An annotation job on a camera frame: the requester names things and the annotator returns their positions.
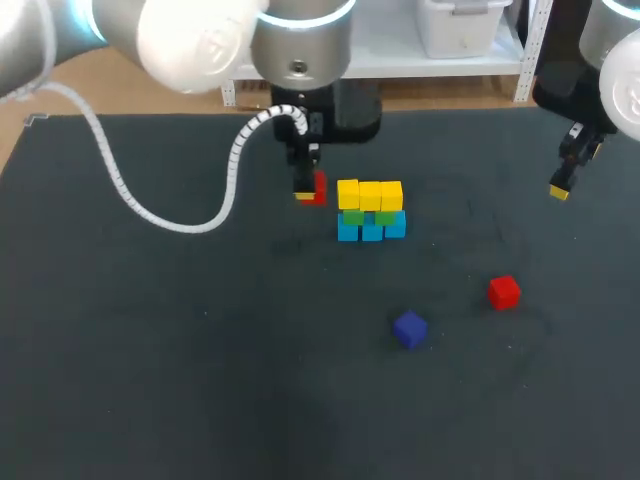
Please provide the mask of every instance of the yellow cube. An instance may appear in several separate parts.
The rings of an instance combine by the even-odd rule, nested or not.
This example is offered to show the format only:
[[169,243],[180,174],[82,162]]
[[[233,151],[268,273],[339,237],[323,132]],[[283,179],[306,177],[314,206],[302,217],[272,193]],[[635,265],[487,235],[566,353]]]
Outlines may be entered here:
[[551,189],[549,190],[549,195],[557,198],[558,200],[562,200],[563,202],[569,198],[569,192],[566,190],[562,190],[561,188],[556,187],[555,185],[551,185]]
[[381,201],[380,182],[360,182],[360,210],[379,212]]
[[316,198],[316,194],[315,193],[304,193],[304,192],[298,192],[298,193],[294,193],[296,200],[300,200],[301,202],[304,200],[313,200]]
[[399,212],[402,210],[403,194],[402,182],[382,182],[382,203],[380,211],[382,212]]
[[360,208],[360,185],[358,180],[338,180],[338,208],[357,210]]

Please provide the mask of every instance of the white spiral cable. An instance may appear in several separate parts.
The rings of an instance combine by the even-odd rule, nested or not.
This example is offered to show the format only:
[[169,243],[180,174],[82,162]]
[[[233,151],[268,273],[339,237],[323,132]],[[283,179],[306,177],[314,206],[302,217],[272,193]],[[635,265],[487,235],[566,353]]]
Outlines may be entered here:
[[105,166],[107,167],[107,171],[109,172],[109,177],[111,178],[111,181],[113,182],[113,185],[115,186],[118,194],[120,194],[125,203],[135,213],[137,213],[140,217],[144,218],[148,222],[157,225],[158,227],[174,232],[190,234],[206,233],[216,229],[217,227],[222,225],[222,223],[229,216],[229,213],[231,213],[233,202],[236,197],[236,184],[238,182],[238,165],[240,162],[240,155],[246,141],[253,134],[253,132],[255,132],[260,125],[271,120],[272,118],[286,115],[293,119],[296,129],[300,135],[305,135],[307,133],[307,118],[304,113],[297,107],[291,105],[276,105],[260,112],[244,126],[244,128],[240,131],[233,142],[233,147],[231,148],[231,152],[229,153],[229,163],[227,166],[227,186],[224,194],[224,200],[222,202],[222,207],[220,208],[218,214],[212,220],[201,225],[182,225],[160,218],[140,205],[140,203],[134,198],[134,196],[127,188],[113,157],[113,152],[111,151],[111,147],[109,146],[109,141],[104,133],[102,124],[100,123],[100,120],[98,119],[91,106],[87,103],[87,101],[84,100],[84,98],[82,98],[82,96],[80,96],[80,94],[78,94],[75,90],[67,87],[66,85],[46,81],[51,74],[53,67],[55,66],[57,49],[55,24],[53,22],[53,15],[51,12],[51,8],[47,3],[47,0],[36,1],[38,2],[38,6],[40,7],[44,27],[43,41],[45,42],[45,66],[43,73],[34,82],[31,82],[25,87],[12,92],[7,97],[0,99],[0,103],[4,103],[5,101],[12,100],[23,95],[28,95],[38,88],[57,92],[67,97],[80,110],[82,115],[84,115],[85,119],[87,120],[89,127],[91,127],[91,131],[93,132],[93,135],[98,144],[98,148],[100,149],[100,153],[102,154]]

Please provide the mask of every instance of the storage bin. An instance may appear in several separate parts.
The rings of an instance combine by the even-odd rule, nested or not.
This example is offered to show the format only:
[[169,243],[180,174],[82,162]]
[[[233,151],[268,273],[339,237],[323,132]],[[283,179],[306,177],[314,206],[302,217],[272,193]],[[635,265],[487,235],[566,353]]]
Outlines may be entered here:
[[480,57],[491,50],[513,0],[417,0],[418,29],[432,58]]

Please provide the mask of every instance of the green block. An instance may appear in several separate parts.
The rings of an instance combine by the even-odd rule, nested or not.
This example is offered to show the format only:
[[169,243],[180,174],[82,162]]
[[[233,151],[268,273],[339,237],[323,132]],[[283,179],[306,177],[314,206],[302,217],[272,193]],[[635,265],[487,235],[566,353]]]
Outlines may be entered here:
[[345,225],[364,225],[364,212],[360,210],[345,210],[342,215]]
[[376,225],[393,227],[396,223],[396,212],[376,212]]

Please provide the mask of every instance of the blue cube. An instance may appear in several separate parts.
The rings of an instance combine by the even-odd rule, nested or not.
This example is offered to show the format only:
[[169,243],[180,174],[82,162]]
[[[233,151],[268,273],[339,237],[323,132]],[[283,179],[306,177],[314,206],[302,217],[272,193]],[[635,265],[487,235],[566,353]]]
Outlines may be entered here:
[[427,322],[408,311],[394,322],[393,334],[405,348],[415,348],[427,338]]
[[384,236],[384,228],[376,225],[376,217],[373,213],[364,214],[364,225],[362,226],[363,242],[381,242]]
[[357,242],[358,241],[358,227],[357,225],[345,225],[344,216],[338,214],[338,241],[339,242]]
[[404,210],[396,212],[396,221],[391,227],[384,228],[385,238],[404,238],[407,235],[407,215]]

